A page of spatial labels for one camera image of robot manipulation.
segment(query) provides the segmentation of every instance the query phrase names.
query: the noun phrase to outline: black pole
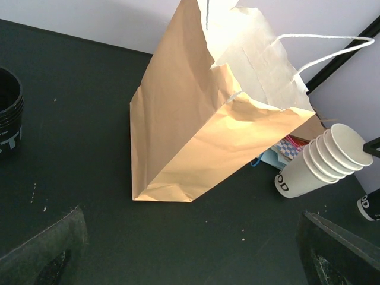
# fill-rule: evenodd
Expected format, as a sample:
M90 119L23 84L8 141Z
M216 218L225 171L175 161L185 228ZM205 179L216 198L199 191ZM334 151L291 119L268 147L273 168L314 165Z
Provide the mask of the black pole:
M378 33L380 33L380 16L373 21L364 31L361 32L359 37L375 37ZM353 40L350 42L346 48L351 48L356 45L362 44L364 41L361 40ZM307 88L309 89L308 94L312 93L319 85L321 85L331 74L336 72L343 64L346 63L355 53L359 50L354 50L349 53L345 53L343 55L336 56L332 61L330 61L323 69L316 74L307 84Z

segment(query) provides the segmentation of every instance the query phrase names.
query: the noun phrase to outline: blue object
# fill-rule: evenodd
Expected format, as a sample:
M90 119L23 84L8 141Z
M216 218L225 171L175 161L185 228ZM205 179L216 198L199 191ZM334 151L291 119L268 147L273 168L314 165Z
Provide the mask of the blue object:
M256 167L260 163L263 154L264 153L260 154L255 162L253 162L255 159L253 161L251 161L251 166L252 167Z
M272 165L273 167L280 170L284 169L284 167L288 164L288 162L285 161L281 155L276 153L271 148L269 148L268 150L264 152L264 155L262 156L261 161L269 165Z

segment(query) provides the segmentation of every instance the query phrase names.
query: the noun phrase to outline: brown paper bag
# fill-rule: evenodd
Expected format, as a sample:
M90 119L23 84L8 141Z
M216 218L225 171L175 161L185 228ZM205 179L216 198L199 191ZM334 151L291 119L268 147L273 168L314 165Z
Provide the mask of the brown paper bag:
M152 57L131 102L134 200L191 202L315 114L260 11L231 7L182 0Z
M323 132L326 129L322 126L321 121L317 115L314 115L308 119L304 124L295 129L291 135L298 137L304 141L311 141Z

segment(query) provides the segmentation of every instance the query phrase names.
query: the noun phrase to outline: stacked paper cup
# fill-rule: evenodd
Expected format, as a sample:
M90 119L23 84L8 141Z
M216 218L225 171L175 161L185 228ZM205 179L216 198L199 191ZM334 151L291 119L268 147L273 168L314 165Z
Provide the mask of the stacked paper cup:
M334 124L275 177L277 190L286 198L298 197L371 165L373 158L363 151L364 143L349 126Z

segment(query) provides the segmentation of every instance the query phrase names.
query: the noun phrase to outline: black tabletop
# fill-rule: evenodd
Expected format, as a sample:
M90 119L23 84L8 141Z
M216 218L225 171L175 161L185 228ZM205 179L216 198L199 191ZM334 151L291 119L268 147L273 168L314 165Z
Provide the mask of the black tabletop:
M150 55L0 21L0 66L22 82L23 146L0 161L0 256L83 209L78 284L306 284L303 210L380 245L354 176L295 199L245 166L193 203L131 199L129 102Z

